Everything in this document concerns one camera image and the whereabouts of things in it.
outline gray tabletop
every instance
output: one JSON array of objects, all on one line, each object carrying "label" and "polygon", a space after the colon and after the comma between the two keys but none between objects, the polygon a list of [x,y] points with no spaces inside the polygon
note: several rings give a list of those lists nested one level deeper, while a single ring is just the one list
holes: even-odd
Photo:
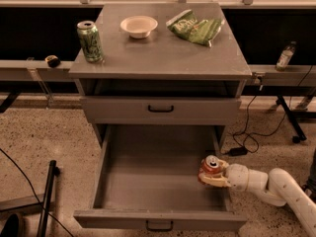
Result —
[{"label": "gray tabletop", "polygon": [[[251,71],[225,22],[211,48],[176,37],[166,22],[192,9],[198,20],[224,15],[217,3],[106,4],[98,18],[103,62],[89,63],[82,51],[70,69],[71,77],[240,80]],[[146,39],[133,39],[120,29],[131,16],[150,16],[158,27]]]}]

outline drawer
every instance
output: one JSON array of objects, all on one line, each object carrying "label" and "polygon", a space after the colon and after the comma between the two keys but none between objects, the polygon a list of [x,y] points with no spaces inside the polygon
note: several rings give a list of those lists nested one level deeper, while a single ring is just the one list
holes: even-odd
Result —
[{"label": "drawer", "polygon": [[88,122],[227,125],[237,118],[240,101],[230,98],[85,97]]},{"label": "drawer", "polygon": [[92,207],[76,210],[85,228],[238,231],[226,189],[198,182],[213,126],[108,125]]}]

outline cabinet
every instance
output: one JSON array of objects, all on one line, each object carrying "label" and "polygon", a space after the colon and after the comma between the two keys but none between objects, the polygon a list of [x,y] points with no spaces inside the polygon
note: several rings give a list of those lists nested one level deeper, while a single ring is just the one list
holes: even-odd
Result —
[{"label": "cabinet", "polygon": [[[226,189],[197,174],[220,150],[251,71],[228,24],[212,48],[169,32],[166,22],[186,9],[224,18],[216,3],[106,4],[97,21],[105,60],[80,52],[69,71],[102,151],[91,208],[74,212],[83,227],[236,231],[246,221]],[[147,39],[119,29],[135,15],[158,21]]]}]

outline terrazzo floor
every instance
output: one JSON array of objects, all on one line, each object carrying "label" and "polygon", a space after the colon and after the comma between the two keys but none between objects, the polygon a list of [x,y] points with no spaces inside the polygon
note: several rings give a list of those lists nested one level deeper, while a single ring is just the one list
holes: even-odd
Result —
[{"label": "terrazzo floor", "polygon": [[[243,130],[246,123],[246,108],[252,97],[243,97],[236,122],[229,126],[228,133]],[[294,107],[300,98],[293,98]],[[268,134],[277,128],[284,116],[281,107],[276,108],[276,99],[258,97],[249,108],[248,131]],[[299,236],[307,234],[289,207],[273,207],[259,201],[252,194],[230,191],[233,210],[245,215],[247,223],[238,233],[207,231],[171,231],[154,233],[145,230],[106,230],[84,229],[73,217],[74,210],[88,209],[92,199],[92,190],[99,155],[99,144],[80,108],[76,97],[56,97],[50,109],[45,107],[41,96],[21,96],[4,114],[0,114],[0,148],[7,152],[25,171],[34,185],[37,194],[44,192],[48,163],[56,160],[61,173],[55,181],[55,205],[52,213],[73,234],[73,236],[171,236],[171,237],[217,237],[217,236]],[[315,111],[316,103],[309,105]],[[306,181],[312,153],[316,146],[316,124],[312,120],[302,121],[307,140],[293,144],[291,138],[295,132],[287,120],[281,123],[273,136],[256,136],[259,150],[245,156],[222,159],[229,163],[240,163],[249,168],[268,172],[279,167],[288,171],[298,184]],[[255,149],[252,141],[247,147]],[[238,146],[227,135],[222,148],[225,153]],[[18,169],[0,154],[0,201],[12,198],[23,198],[32,195],[29,184]],[[0,213],[2,229],[8,213]],[[25,215],[25,236],[36,236],[40,215]],[[51,218],[48,220],[46,236],[70,236]]]}]

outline bowl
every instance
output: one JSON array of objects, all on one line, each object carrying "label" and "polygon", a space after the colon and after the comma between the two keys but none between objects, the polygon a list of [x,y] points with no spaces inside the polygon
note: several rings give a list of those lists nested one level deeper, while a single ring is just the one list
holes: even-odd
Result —
[{"label": "bowl", "polygon": [[120,23],[120,27],[135,39],[147,38],[157,26],[157,21],[147,16],[129,17]]}]

